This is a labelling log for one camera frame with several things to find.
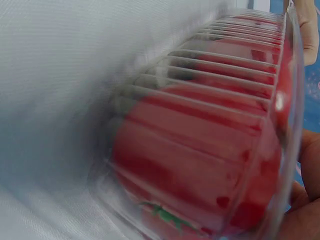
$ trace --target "blue background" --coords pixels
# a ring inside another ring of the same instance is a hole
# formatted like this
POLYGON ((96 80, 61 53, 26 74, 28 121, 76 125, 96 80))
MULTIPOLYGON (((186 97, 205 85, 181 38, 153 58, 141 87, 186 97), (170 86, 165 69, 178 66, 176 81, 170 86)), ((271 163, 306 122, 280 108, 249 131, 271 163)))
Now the blue background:
MULTIPOLYGON (((315 0, 315 5, 319 8, 320 0, 315 0)), ((271 0, 270 12, 281 14, 283 12, 283 0, 271 0)), ((318 26, 320 27, 319 21, 320 16, 318 14, 318 26)), ((320 133, 320 89, 318 86, 320 86, 319 52, 316 63, 305 68, 303 127, 320 133)), ((298 173, 295 174, 295 179, 302 184, 302 179, 298 173)))

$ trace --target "tomato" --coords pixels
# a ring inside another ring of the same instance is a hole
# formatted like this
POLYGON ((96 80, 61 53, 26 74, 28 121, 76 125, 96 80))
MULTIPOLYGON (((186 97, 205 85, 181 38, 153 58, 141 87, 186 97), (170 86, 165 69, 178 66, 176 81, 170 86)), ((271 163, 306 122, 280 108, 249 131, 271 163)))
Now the tomato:
MULTIPOLYGON (((241 56, 232 41, 210 44, 205 47, 220 53, 223 48, 216 44, 231 44, 233 49, 225 51, 241 56)), ((272 64, 280 54, 278 48, 258 50, 248 43, 240 52, 272 64)), ((283 59, 289 56, 284 50, 283 59)), ((272 117, 285 125, 289 116, 291 78, 284 60, 277 82, 272 75, 276 69, 268 64, 246 65, 233 58, 229 63, 212 55, 198 59, 202 62, 192 67, 199 72, 190 84, 164 87, 131 109, 112 149, 117 177, 141 208, 143 223, 168 240, 180 239, 182 233, 190 239, 236 235, 259 225, 276 192, 282 157, 272 117), (242 69, 251 66, 261 73, 242 69), (220 75, 263 85, 227 81, 220 75), (276 95, 287 97, 281 109, 269 109, 265 101, 275 86, 276 95)))

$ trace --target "finger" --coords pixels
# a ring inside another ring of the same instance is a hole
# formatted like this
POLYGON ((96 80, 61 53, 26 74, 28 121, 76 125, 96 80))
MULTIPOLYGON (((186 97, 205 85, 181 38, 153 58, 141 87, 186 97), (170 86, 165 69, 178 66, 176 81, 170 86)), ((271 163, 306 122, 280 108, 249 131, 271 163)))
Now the finger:
POLYGON ((304 130, 300 151, 302 180, 309 200, 320 198, 320 134, 304 130))
POLYGON ((318 139, 320 139, 319 133, 303 129, 300 147, 300 158, 305 152, 306 148, 318 139))
POLYGON ((309 203, 309 198, 306 189, 303 186, 301 186, 297 181, 295 181, 292 184, 289 201, 291 209, 288 211, 288 213, 296 209, 302 208, 303 206, 309 203))
POLYGON ((316 62, 319 48, 319 34, 317 21, 303 23, 300 27, 303 42, 304 64, 312 65, 316 62))
POLYGON ((320 239, 319 222, 320 200, 317 200, 286 214, 277 240, 318 240, 320 239))

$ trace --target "white fabric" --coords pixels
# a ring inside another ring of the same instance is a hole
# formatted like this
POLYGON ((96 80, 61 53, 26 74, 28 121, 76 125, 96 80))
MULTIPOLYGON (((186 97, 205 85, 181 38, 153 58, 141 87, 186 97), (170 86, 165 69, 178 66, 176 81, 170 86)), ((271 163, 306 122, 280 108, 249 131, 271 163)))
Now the white fabric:
POLYGON ((110 89, 221 2, 0 1, 1 239, 138 238, 88 189, 110 89))

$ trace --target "clear plastic container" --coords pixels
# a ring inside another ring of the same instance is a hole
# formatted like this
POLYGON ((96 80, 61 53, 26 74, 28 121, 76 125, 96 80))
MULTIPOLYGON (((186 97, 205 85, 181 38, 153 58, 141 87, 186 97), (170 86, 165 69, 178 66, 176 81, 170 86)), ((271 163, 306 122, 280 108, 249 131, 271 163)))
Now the clear plastic container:
POLYGON ((92 195, 141 239, 273 239, 303 71, 293 3, 285 15, 227 11, 113 91, 92 195))

